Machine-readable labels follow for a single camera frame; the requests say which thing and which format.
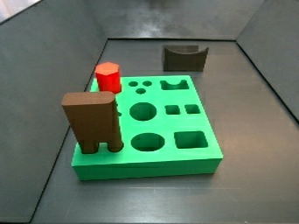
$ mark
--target dark brown bridge block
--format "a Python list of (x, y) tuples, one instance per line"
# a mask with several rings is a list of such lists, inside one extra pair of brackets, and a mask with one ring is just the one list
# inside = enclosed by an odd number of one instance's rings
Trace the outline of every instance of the dark brown bridge block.
[(107, 143), (111, 152), (123, 149), (116, 96), (112, 92), (68, 93), (63, 97), (62, 106), (82, 153), (96, 153), (99, 143)]

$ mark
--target circular hole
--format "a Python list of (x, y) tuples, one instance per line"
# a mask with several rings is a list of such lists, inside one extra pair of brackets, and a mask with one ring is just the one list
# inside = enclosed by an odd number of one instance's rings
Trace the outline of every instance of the circular hole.
[(155, 133), (144, 133), (134, 137), (131, 144), (139, 151), (158, 151), (164, 147), (164, 138)]
[(148, 102), (139, 102), (130, 109), (130, 115), (140, 122), (154, 119), (156, 115), (155, 105)]
[(139, 89), (136, 90), (136, 92), (142, 95), (142, 94), (146, 93), (146, 90), (144, 90), (143, 88), (139, 88)]
[(136, 87), (138, 86), (138, 82), (136, 81), (130, 81), (128, 82), (128, 86), (130, 87)]
[(152, 86), (152, 82), (150, 80), (146, 80), (143, 83), (147, 87)]

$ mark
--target hole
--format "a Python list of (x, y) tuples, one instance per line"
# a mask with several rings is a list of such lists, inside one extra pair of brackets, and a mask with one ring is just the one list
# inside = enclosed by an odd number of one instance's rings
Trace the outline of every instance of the hole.
[(179, 115), (182, 113), (178, 105), (167, 105), (164, 109), (167, 115)]
[(166, 80), (160, 81), (163, 90), (190, 89), (187, 80), (182, 80), (179, 84), (170, 84)]
[(150, 80), (146, 80), (143, 83), (147, 87), (152, 86), (152, 82)]
[(136, 90), (136, 93), (142, 95), (142, 94), (146, 93), (146, 90), (144, 90), (143, 88), (139, 88), (139, 89)]
[(184, 108), (186, 108), (187, 114), (190, 115), (200, 113), (200, 109), (196, 104), (184, 105)]
[(164, 138), (155, 133), (144, 133), (134, 137), (131, 144), (139, 151), (158, 151), (164, 147)]
[(148, 121), (155, 118), (156, 115), (156, 108), (155, 105), (148, 102), (139, 102), (132, 106), (130, 109), (130, 115), (138, 121)]
[(130, 81), (128, 82), (128, 86), (130, 87), (136, 87), (138, 86), (138, 82), (136, 81)]
[(175, 144), (179, 149), (206, 148), (208, 142), (202, 131), (183, 131), (174, 133)]

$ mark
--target small circular hole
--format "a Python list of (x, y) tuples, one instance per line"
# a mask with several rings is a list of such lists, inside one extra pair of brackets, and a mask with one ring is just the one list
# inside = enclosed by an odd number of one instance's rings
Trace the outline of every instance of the small circular hole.
[(143, 83), (147, 87), (152, 86), (152, 82), (150, 80), (146, 80)]
[(136, 92), (142, 95), (142, 94), (146, 93), (146, 90), (144, 90), (143, 88), (139, 88), (139, 89), (136, 90)]
[(144, 133), (132, 138), (131, 144), (139, 151), (158, 151), (164, 147), (164, 138), (155, 133)]
[(138, 82), (136, 81), (130, 81), (128, 82), (128, 86), (130, 87), (136, 87), (138, 86)]

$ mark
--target gray wall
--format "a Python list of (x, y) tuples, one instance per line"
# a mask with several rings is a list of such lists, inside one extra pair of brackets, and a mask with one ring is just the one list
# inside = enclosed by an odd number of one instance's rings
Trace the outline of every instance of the gray wall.
[(110, 38), (235, 40), (264, 0), (88, 0)]
[(0, 221), (27, 222), (107, 37), (83, 0), (42, 1), (0, 26)]
[(299, 1), (267, 0), (238, 43), (299, 119)]

